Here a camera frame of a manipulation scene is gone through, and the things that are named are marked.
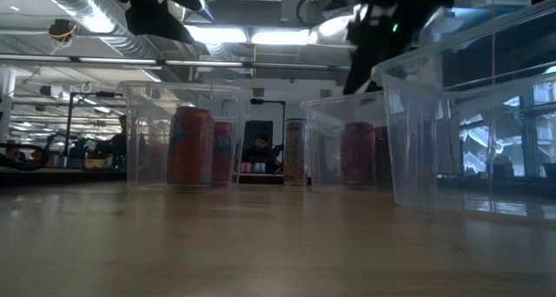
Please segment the red can blue label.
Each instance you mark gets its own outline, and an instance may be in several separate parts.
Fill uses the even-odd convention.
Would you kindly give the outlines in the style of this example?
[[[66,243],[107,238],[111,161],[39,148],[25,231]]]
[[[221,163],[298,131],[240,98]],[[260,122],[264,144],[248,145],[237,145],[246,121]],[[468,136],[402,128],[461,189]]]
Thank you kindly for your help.
[[[231,176],[234,125],[229,122],[215,123],[212,179],[216,184],[227,184]]]
[[[208,186],[212,182],[215,119],[206,109],[178,107],[171,118],[167,183]]]

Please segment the black metal table frame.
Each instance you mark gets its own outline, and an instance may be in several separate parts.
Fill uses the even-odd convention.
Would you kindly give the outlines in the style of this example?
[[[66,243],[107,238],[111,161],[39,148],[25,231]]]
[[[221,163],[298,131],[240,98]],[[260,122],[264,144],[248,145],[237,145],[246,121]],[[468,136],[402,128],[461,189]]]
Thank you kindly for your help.
[[[123,182],[127,184],[127,174],[115,169],[94,170],[75,168],[41,168],[32,172],[16,169],[0,169],[0,195],[12,189],[40,186],[64,186],[84,183]],[[282,174],[240,174],[239,181],[231,185],[280,185],[284,184]]]

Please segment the ceiling light panel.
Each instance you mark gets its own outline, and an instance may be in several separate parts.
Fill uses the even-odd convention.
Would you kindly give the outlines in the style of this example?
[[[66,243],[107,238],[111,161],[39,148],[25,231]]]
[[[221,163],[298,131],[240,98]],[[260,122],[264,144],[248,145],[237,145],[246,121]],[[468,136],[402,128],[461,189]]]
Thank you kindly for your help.
[[[197,27],[185,25],[189,34],[200,43],[245,43],[248,40],[243,29],[240,28],[218,28]]]
[[[307,45],[309,30],[256,30],[251,42],[264,45]]]

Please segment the person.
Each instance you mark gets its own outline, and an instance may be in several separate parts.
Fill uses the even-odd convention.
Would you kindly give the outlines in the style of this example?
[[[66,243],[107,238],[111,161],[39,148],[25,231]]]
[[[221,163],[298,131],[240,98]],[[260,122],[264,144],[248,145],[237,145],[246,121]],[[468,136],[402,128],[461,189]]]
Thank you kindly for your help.
[[[267,173],[274,173],[281,166],[269,147],[268,138],[265,135],[258,135],[254,145],[242,152],[242,162],[264,163]]]
[[[116,168],[126,168],[127,165],[127,117],[121,115],[119,117],[121,132],[114,135],[109,140],[108,153],[113,156],[113,164]]]

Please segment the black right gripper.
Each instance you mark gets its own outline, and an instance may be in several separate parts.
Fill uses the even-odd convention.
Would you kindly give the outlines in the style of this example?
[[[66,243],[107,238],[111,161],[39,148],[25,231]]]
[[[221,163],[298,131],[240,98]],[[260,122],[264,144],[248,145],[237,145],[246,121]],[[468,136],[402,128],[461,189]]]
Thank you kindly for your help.
[[[440,8],[454,0],[355,0],[359,9],[347,25],[347,40],[355,46],[344,94],[355,93],[369,80],[367,92],[382,91],[372,78],[375,64],[398,56]]]

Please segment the grey ceiling pipe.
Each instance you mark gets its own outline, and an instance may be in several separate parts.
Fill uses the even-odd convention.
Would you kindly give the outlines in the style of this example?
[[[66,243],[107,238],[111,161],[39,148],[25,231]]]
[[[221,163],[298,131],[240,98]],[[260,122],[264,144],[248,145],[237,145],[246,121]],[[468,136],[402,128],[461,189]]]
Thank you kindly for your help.
[[[87,56],[52,56],[52,55],[18,55],[0,54],[0,61],[40,62],[40,63],[87,63],[106,65],[129,65],[137,68],[154,68],[162,66],[208,67],[229,69],[303,69],[329,72],[348,71],[346,65],[309,64],[309,63],[269,63],[242,61],[207,61],[207,60],[172,60],[148,58],[103,58]]]

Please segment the white can black top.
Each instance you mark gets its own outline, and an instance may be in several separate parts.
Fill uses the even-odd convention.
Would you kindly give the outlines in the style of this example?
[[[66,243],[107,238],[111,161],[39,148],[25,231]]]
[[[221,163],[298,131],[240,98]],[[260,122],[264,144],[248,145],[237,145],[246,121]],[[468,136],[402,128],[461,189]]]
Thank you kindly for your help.
[[[306,186],[308,184],[308,123],[305,119],[285,121],[283,152],[284,184]]]

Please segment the clear plastic bin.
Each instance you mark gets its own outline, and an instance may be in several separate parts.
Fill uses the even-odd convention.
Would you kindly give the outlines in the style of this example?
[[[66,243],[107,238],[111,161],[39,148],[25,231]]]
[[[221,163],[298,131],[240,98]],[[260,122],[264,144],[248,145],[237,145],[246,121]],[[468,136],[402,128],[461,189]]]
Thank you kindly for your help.
[[[556,0],[454,18],[374,68],[395,200],[556,221]]]
[[[238,181],[250,101],[246,90],[228,85],[178,82],[120,82],[127,102],[127,181],[132,188],[169,188],[195,192]],[[227,184],[182,186],[167,183],[171,118],[181,106],[206,109],[216,122],[234,125],[231,176]]]
[[[374,191],[392,185],[384,95],[381,92],[322,98],[301,104],[308,118],[310,177],[315,191]],[[374,184],[346,186],[341,179],[341,134],[347,123],[368,122],[375,135]]]

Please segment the grey ceiling box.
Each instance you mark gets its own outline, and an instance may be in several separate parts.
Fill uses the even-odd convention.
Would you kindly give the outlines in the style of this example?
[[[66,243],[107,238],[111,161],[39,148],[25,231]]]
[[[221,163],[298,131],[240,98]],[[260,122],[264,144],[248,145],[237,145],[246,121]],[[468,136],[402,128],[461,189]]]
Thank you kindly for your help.
[[[281,21],[303,25],[310,21],[310,8],[307,0],[281,0]]]

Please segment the silver air duct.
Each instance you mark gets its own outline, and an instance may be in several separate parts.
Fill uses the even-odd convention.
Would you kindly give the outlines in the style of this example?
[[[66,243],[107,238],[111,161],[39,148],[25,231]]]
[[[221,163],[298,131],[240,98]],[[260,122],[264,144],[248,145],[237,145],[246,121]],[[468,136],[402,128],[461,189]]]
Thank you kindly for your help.
[[[215,23],[215,19],[209,9],[209,0],[199,0],[199,2],[201,4],[201,9],[197,11],[197,14],[210,23]]]
[[[81,27],[101,34],[101,40],[121,56],[161,58],[160,51],[145,36],[129,32],[124,11],[115,0],[50,0]]]

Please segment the red cola can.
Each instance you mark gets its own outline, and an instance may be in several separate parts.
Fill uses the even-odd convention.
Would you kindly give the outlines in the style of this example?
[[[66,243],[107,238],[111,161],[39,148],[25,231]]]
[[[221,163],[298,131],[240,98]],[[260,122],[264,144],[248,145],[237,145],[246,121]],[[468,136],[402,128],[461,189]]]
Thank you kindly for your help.
[[[346,186],[374,184],[375,135],[368,122],[347,123],[341,134],[341,179]]]

